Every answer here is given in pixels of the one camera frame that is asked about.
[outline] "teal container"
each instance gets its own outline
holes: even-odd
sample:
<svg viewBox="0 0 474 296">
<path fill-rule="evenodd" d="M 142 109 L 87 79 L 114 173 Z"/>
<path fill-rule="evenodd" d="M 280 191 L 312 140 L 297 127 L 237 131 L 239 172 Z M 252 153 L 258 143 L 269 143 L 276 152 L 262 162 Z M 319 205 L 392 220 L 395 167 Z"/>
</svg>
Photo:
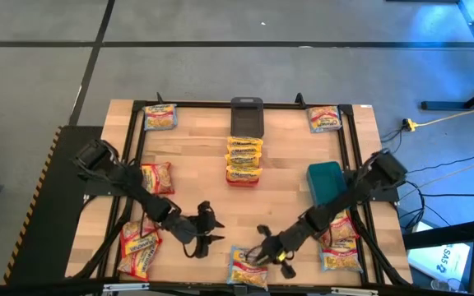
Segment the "teal container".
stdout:
<svg viewBox="0 0 474 296">
<path fill-rule="evenodd" d="M 346 191 L 343 172 L 336 161 L 309 165 L 306 179 L 315 206 L 327 204 Z"/>
</svg>

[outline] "wooden table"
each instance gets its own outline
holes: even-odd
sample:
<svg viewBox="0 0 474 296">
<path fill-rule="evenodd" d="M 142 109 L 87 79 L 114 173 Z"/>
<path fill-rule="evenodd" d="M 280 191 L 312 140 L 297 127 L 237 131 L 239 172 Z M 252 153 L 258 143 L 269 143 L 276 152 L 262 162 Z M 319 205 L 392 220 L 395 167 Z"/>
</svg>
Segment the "wooden table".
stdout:
<svg viewBox="0 0 474 296">
<path fill-rule="evenodd" d="M 123 150 L 132 100 L 115 99 L 109 106 L 102 139 L 118 151 Z M 353 105 L 360 150 L 363 159 L 381 149 L 379 134 L 370 105 Z M 148 132 L 142 163 L 172 164 L 175 194 L 170 198 L 185 215 L 196 215 L 197 204 L 208 200 L 217 219 L 225 225 L 213 234 L 224 240 L 210 246 L 209 256 L 188 259 L 182 245 L 169 232 L 160 232 L 163 243 L 152 262 L 150 281 L 179 283 L 225 283 L 229 251 L 232 245 L 253 247 L 263 236 L 256 226 L 267 224 L 273 233 L 286 229 L 297 216 L 312 205 L 305 173 L 309 164 L 337 161 L 341 153 L 337 132 L 312 134 L 302 110 L 264 110 L 264 145 L 261 166 L 264 168 L 255 188 L 229 187 L 225 182 L 226 137 L 230 135 L 230 109 L 177 108 L 179 125 L 170 131 Z M 138 114 L 134 135 L 138 135 L 142 112 Z M 344 121 L 345 133 L 349 127 Z M 350 137 L 346 137 L 351 165 L 354 164 Z M 130 158 L 135 155 L 137 137 L 133 138 Z M 102 243 L 112 198 L 96 198 L 82 212 L 66 275 L 77 273 Z M 133 207 L 132 220 L 139 220 L 142 210 Z M 383 253 L 400 275 L 411 282 L 406 251 L 397 213 L 388 202 L 371 202 L 377 239 Z M 106 275 L 112 275 L 118 244 L 110 250 Z M 194 242 L 188 245 L 192 252 Z M 365 245 L 369 282 L 375 282 L 372 257 Z M 290 262 L 299 274 L 285 279 L 278 266 L 270 266 L 268 284 L 360 285 L 358 273 L 322 272 L 318 244 L 308 239 Z"/>
</svg>

